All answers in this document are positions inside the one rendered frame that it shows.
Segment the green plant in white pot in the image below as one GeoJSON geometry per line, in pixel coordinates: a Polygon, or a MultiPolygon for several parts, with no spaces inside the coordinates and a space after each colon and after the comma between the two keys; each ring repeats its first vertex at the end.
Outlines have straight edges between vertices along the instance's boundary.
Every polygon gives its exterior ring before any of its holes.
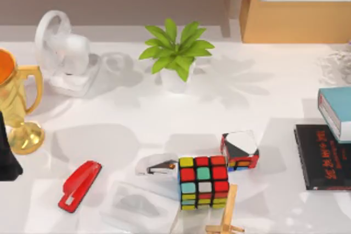
{"type": "Polygon", "coordinates": [[[169,92],[185,92],[194,73],[196,59],[210,57],[214,45],[201,39],[206,28],[193,21],[184,26],[181,32],[174,20],[167,18],[164,28],[146,25],[152,38],[145,41],[148,46],[139,55],[139,60],[153,61],[151,73],[159,75],[161,84],[169,92]]]}

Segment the wooden cupboard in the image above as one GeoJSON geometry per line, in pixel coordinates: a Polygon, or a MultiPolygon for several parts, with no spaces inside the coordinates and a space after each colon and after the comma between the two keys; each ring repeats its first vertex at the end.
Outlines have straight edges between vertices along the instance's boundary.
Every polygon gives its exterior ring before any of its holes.
{"type": "Polygon", "coordinates": [[[242,0],[239,22],[244,43],[346,43],[351,3],[242,0]]]}

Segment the large colourful puzzle cube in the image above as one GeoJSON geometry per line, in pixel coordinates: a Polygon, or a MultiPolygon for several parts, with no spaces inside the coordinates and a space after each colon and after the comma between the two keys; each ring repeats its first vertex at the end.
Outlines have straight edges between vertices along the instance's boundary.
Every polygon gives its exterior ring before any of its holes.
{"type": "Polygon", "coordinates": [[[181,210],[225,207],[229,182],[223,156],[181,157],[178,182],[181,210]]]}

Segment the white stapler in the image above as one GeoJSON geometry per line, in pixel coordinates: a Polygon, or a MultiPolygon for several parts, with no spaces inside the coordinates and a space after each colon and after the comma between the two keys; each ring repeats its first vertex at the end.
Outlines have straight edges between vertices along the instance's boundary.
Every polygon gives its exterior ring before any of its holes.
{"type": "Polygon", "coordinates": [[[174,153],[158,153],[141,158],[135,166],[136,175],[170,174],[174,171],[178,156],[174,153]]]}

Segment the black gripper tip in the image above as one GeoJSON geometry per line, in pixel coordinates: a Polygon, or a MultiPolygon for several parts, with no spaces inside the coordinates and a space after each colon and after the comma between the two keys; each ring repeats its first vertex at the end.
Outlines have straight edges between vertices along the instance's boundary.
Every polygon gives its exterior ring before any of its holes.
{"type": "Polygon", "coordinates": [[[14,181],[22,174],[23,168],[10,149],[3,114],[0,111],[0,181],[14,181]]]}

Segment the white desk fan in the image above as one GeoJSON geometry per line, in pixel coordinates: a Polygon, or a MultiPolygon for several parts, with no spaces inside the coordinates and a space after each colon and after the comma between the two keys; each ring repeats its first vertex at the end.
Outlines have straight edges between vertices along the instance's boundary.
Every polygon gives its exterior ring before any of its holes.
{"type": "Polygon", "coordinates": [[[45,79],[62,95],[83,97],[101,67],[99,56],[90,52],[87,37],[72,32],[68,15],[46,12],[35,33],[36,59],[45,79]]]}

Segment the black book red lettering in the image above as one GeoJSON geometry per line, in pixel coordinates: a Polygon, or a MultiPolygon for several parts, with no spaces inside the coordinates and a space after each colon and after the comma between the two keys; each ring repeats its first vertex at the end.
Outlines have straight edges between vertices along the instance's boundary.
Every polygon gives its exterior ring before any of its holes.
{"type": "Polygon", "coordinates": [[[351,191],[351,144],[340,144],[325,124],[294,129],[307,190],[351,191]]]}

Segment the teal book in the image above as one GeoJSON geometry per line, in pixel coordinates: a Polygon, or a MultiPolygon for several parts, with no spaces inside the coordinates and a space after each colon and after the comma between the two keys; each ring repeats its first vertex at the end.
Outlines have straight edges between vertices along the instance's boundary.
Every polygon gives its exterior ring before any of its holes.
{"type": "Polygon", "coordinates": [[[340,144],[351,144],[351,86],[320,88],[318,110],[340,144]]]}

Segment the small puzzle cube white top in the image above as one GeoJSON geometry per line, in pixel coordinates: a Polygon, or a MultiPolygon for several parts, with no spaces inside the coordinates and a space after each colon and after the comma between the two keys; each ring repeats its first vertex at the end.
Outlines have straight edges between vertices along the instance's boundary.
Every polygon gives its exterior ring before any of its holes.
{"type": "Polygon", "coordinates": [[[222,134],[220,152],[226,160],[228,172],[253,169],[259,159],[259,149],[251,130],[222,134]]]}

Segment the gold trophy with orange ball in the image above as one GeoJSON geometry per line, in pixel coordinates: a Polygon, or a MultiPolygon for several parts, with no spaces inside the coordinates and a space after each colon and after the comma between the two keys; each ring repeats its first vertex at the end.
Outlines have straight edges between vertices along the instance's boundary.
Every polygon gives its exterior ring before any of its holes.
{"type": "Polygon", "coordinates": [[[44,129],[35,121],[26,121],[41,102],[43,76],[40,67],[18,66],[15,57],[7,50],[0,49],[0,111],[4,122],[12,129],[8,140],[12,151],[18,155],[28,155],[42,146],[44,129]],[[24,81],[35,78],[36,98],[27,106],[24,81]]]}

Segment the red stapler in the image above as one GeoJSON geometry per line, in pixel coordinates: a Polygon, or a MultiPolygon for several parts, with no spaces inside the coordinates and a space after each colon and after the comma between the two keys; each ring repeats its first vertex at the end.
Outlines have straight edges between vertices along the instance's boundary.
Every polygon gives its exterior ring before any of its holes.
{"type": "Polygon", "coordinates": [[[93,160],[85,161],[80,165],[64,182],[63,196],[58,202],[58,207],[68,213],[74,213],[101,169],[102,165],[93,160]]]}

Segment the wooden stand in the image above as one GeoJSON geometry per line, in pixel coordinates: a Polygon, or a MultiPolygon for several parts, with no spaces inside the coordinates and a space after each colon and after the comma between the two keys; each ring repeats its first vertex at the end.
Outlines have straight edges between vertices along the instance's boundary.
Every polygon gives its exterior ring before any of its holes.
{"type": "Polygon", "coordinates": [[[237,185],[230,184],[227,202],[224,207],[222,220],[219,225],[207,225],[205,227],[206,234],[236,234],[237,232],[239,233],[245,232],[243,228],[233,226],[231,224],[235,200],[236,200],[236,194],[237,194],[237,185]]]}

